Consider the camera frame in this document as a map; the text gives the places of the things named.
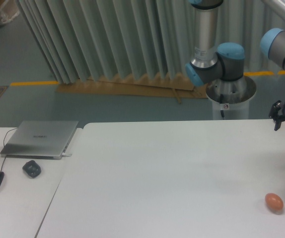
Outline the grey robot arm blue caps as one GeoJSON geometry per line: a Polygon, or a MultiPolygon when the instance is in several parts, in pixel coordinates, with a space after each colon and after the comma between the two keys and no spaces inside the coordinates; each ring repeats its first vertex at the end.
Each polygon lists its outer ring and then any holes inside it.
{"type": "MultiPolygon", "coordinates": [[[[195,86],[208,84],[207,96],[219,104],[218,117],[232,104],[249,101],[256,92],[253,80],[244,77],[244,48],[236,43],[223,43],[215,47],[218,8],[221,0],[192,0],[196,12],[194,58],[186,63],[186,73],[195,86]]],[[[279,17],[285,20],[285,0],[266,0],[279,17]]],[[[285,31],[273,28],[260,41],[261,52],[285,70],[285,31]]],[[[269,117],[275,122],[274,130],[285,121],[285,101],[275,102],[269,117]]]]}

